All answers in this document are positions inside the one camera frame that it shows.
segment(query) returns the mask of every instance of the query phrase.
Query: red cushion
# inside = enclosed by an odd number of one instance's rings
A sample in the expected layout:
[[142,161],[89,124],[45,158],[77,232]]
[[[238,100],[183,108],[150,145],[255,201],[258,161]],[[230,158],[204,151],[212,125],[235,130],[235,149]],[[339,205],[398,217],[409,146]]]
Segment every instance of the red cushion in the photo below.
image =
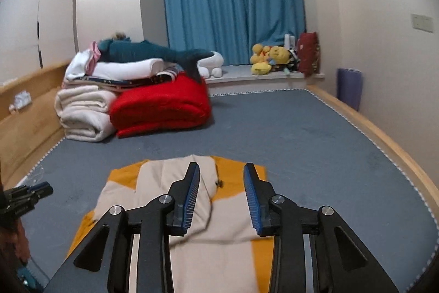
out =
[[174,82],[124,92],[110,109],[119,137],[204,124],[211,109],[206,84],[180,73]]
[[317,33],[302,33],[297,42],[297,56],[300,59],[299,71],[302,72],[305,77],[311,76],[314,72],[314,67],[317,65],[318,44]]

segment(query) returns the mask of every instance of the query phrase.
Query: wall switch panel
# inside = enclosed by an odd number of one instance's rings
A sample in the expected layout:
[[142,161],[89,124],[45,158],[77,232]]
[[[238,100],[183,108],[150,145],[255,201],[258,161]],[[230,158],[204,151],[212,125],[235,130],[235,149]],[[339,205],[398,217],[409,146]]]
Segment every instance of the wall switch panel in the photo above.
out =
[[433,18],[418,14],[412,14],[411,18],[413,28],[428,31],[429,33],[435,32]]

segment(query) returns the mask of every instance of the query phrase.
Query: purple yoga mat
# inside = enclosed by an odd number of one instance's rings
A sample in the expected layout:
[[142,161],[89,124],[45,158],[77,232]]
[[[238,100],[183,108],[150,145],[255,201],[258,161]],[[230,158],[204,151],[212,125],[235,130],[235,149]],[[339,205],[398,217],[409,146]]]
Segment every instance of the purple yoga mat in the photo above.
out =
[[354,69],[337,69],[337,98],[359,110],[361,92],[363,90],[363,75]]

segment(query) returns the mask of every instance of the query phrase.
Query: teal whale plush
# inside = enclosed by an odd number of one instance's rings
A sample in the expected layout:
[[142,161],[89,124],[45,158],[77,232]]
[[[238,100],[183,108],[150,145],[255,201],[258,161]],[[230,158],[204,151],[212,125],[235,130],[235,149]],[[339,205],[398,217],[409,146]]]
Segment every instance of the teal whale plush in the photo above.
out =
[[102,40],[98,43],[97,47],[100,51],[99,61],[106,63],[130,63],[160,58],[166,62],[179,64],[186,74],[197,82],[201,82],[197,62],[213,55],[213,52],[208,50],[177,51],[153,44],[148,40],[131,42],[129,38],[124,40]]

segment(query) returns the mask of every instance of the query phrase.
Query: human hand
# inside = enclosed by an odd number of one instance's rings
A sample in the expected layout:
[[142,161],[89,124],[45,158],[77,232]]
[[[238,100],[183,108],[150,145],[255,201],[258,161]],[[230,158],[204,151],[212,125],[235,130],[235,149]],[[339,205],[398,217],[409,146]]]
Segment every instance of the human hand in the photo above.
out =
[[30,258],[29,241],[20,219],[17,220],[16,227],[16,232],[0,227],[0,250],[6,252],[8,245],[13,245],[16,257],[27,263]]

